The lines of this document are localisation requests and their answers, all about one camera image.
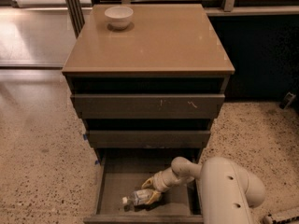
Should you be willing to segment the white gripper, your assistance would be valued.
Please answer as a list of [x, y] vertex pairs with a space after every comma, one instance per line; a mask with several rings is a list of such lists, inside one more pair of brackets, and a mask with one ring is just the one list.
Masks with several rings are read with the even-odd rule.
[[153, 177], [148, 178], [142, 184], [141, 188], [149, 189], [148, 200], [145, 202], [145, 205], [159, 202], [162, 198], [161, 192], [167, 192], [169, 190], [169, 187], [164, 183], [162, 171], [156, 173]]

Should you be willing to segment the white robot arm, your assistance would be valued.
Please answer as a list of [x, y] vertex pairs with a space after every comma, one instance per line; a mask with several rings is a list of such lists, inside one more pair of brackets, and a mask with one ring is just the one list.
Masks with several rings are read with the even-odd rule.
[[147, 179], [143, 189], [166, 192], [174, 186], [196, 180], [204, 224], [254, 224], [250, 208], [265, 199], [263, 181], [234, 161], [213, 157], [203, 165], [183, 157]]

